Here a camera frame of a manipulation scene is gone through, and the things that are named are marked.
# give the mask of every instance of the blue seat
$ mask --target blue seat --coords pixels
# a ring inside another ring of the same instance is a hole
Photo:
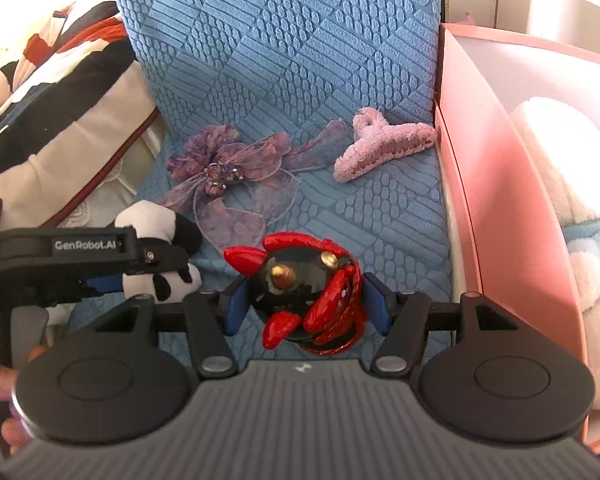
[[[245,142],[286,131],[295,142],[329,121],[350,124],[363,106],[392,123],[432,123],[440,0],[118,0],[129,37],[170,134],[138,194],[158,200],[173,185],[168,156],[207,124],[232,124]],[[299,174],[291,211],[270,232],[299,230],[331,238],[390,288],[448,301],[451,284],[446,213],[435,149],[387,163],[337,184],[330,170]],[[227,205],[244,207],[234,187]],[[205,244],[195,257],[204,285],[223,288],[234,276]],[[75,329],[114,306],[121,295],[83,301]],[[365,337],[342,357],[370,360],[381,336]],[[240,365],[251,358],[315,358],[283,342],[260,344],[262,324],[250,312],[230,338]],[[427,354],[449,343],[435,334]],[[161,345],[184,362],[179,335]]]

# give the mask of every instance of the pink box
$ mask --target pink box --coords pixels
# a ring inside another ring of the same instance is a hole
[[[454,293],[478,290],[587,362],[562,232],[509,113],[534,96],[600,129],[600,56],[524,34],[445,24],[436,127],[448,201]],[[582,439],[600,452],[600,412]]]

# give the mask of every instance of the gold stud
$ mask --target gold stud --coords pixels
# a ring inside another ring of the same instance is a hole
[[[338,268],[338,257],[335,254],[324,251],[320,255],[320,259],[327,269],[336,270]]]
[[[276,265],[270,272],[271,283],[280,290],[287,290],[296,284],[296,272],[289,266]]]

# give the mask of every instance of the organza bow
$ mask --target organza bow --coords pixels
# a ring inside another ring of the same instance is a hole
[[[234,127],[207,126],[189,137],[182,156],[171,156],[167,170],[180,181],[160,203],[178,213],[193,211],[203,237],[216,249],[255,246],[268,224],[294,203],[299,171],[334,163],[347,144],[343,120],[329,122],[315,139],[292,149],[285,132],[254,144],[239,142]],[[242,183],[251,193],[251,211],[228,208],[223,194]]]

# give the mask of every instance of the black and white plush toy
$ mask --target black and white plush toy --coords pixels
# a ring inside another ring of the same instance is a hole
[[[143,241],[165,243],[182,247],[189,256],[198,252],[202,234],[198,226],[184,216],[147,200],[137,202],[120,213],[115,227],[133,227],[136,237]],[[122,275],[126,298],[136,294],[151,294],[156,303],[177,303],[187,294],[200,288],[202,279],[198,269],[188,267],[156,274]]]

